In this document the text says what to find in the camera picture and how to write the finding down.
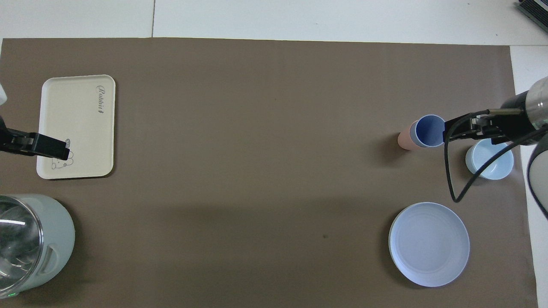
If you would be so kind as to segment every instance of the white table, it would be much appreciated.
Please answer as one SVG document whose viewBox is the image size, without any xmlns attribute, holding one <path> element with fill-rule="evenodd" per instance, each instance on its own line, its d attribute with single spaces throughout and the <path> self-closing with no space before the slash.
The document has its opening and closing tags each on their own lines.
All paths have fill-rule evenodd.
<svg viewBox="0 0 548 308">
<path fill-rule="evenodd" d="M 516 93 L 548 76 L 548 33 L 514 0 L 0 2 L 7 37 L 204 37 L 510 45 Z M 527 165 L 531 147 L 522 147 Z M 548 221 L 528 192 L 539 307 L 548 308 Z"/>
</svg>

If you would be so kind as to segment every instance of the brown table mat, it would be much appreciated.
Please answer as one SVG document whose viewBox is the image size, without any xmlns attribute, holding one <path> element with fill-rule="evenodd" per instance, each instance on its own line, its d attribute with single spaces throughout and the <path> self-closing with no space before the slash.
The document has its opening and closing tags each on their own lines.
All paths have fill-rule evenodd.
<svg viewBox="0 0 548 308">
<path fill-rule="evenodd" d="M 27 132 L 48 78 L 117 85 L 109 177 L 43 180 L 35 158 L 0 153 L 0 193 L 58 199 L 77 232 L 58 276 L 2 305 L 536 307 L 520 164 L 455 204 L 442 147 L 396 143 L 424 114 L 513 96 L 508 47 L 5 39 L 0 61 L 0 113 Z M 458 188 L 471 144 L 450 147 Z M 470 235 L 466 269 L 439 288 L 408 281 L 387 246 L 396 214 L 421 201 Z"/>
</svg>

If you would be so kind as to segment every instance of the blue cup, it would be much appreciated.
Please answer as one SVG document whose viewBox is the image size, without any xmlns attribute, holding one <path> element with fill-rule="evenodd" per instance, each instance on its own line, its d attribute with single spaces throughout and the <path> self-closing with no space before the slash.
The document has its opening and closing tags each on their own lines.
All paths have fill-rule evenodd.
<svg viewBox="0 0 548 308">
<path fill-rule="evenodd" d="M 443 144 L 445 120 L 437 115 L 426 115 L 418 119 L 409 130 L 411 140 L 420 147 L 436 147 Z"/>
</svg>

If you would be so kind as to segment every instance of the cable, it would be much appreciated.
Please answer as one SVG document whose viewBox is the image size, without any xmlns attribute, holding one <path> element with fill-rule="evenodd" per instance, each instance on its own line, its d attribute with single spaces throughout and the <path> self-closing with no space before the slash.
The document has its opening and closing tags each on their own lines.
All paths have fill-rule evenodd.
<svg viewBox="0 0 548 308">
<path fill-rule="evenodd" d="M 453 125 L 451 125 L 451 127 L 449 128 L 449 130 L 447 130 L 447 133 L 445 135 L 445 140 L 444 140 L 445 144 L 443 146 L 443 157 L 445 158 L 445 164 L 446 164 L 447 185 L 449 186 L 449 193 L 451 194 L 451 199 L 453 199 L 453 201 L 456 203 L 459 203 L 462 200 L 462 198 L 464 197 L 464 194 L 466 193 L 468 189 L 465 187 L 463 191 L 460 193 L 459 198 L 455 198 L 455 192 L 453 191 L 453 183 L 451 182 L 451 171 L 449 170 L 449 152 L 448 152 L 449 142 L 450 142 L 449 139 L 451 138 L 451 135 L 453 135 L 453 133 L 455 132 L 456 128 L 460 126 L 461 124 L 463 124 L 464 122 L 474 117 L 481 116 L 481 115 L 488 115 L 488 114 L 489 114 L 488 109 L 470 113 L 467 116 L 462 117 L 461 119 L 453 123 Z"/>
<path fill-rule="evenodd" d="M 548 132 L 548 126 L 545 126 L 545 127 L 542 127 L 538 130 L 535 130 L 534 132 L 531 132 L 521 138 L 518 138 L 516 141 L 514 141 L 513 143 L 507 145 L 504 149 L 500 150 L 497 154 L 495 154 L 493 157 L 491 157 L 488 161 L 486 161 L 480 169 L 478 169 L 478 171 L 476 171 L 476 173 L 474 173 L 474 175 L 472 176 L 472 178 L 470 180 L 468 180 L 468 182 L 466 183 L 466 185 L 464 186 L 463 190 L 461 191 L 461 193 L 459 194 L 459 197 L 455 198 L 455 192 L 453 191 L 453 184 L 452 184 L 452 181 L 451 181 L 451 173 L 450 173 L 450 170 L 449 170 L 449 154 L 448 154 L 448 149 L 449 149 L 449 138 L 450 136 L 453 134 L 453 132 L 455 131 L 455 129 L 461 125 L 462 123 L 470 120 L 471 118 L 474 118 L 476 116 L 481 116 L 481 115 L 488 115 L 489 114 L 489 110 L 483 110 L 483 111 L 478 111 L 478 112 L 474 112 L 474 113 L 471 113 L 469 115 L 467 115 L 466 117 L 463 117 L 461 119 L 459 119 L 457 122 L 455 122 L 450 128 L 449 130 L 447 131 L 447 134 L 446 134 L 446 137 L 445 137 L 445 146 L 444 146 L 444 149 L 443 149 L 443 155 L 444 155 L 444 158 L 445 158 L 445 165 L 446 165 L 446 175 L 447 175 L 447 184 L 449 185 L 449 193 L 451 194 L 451 199 L 453 199 L 454 202 L 456 203 L 459 203 L 463 198 L 464 198 L 464 195 L 466 194 L 466 192 L 468 192 L 468 189 L 472 186 L 472 184 L 474 183 L 474 181 L 476 181 L 476 179 L 478 177 L 480 177 L 480 174 L 485 170 L 487 169 L 494 161 L 496 161 L 499 157 L 501 157 L 502 155 L 504 155 L 504 153 L 512 150 L 514 147 L 520 145 L 521 143 L 523 143 L 524 141 L 528 140 L 528 139 L 531 139 L 531 138 L 534 138 L 538 135 L 541 135 L 541 134 L 544 134 L 546 132 Z"/>
</svg>

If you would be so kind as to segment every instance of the kettle handle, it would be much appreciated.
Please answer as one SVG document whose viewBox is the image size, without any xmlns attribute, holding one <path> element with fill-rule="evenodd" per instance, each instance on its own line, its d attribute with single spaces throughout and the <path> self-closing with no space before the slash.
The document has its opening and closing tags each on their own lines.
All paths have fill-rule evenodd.
<svg viewBox="0 0 548 308">
<path fill-rule="evenodd" d="M 45 250 L 44 263 L 37 272 L 37 275 L 48 275 L 59 265 L 59 254 L 53 245 L 48 245 Z"/>
</svg>

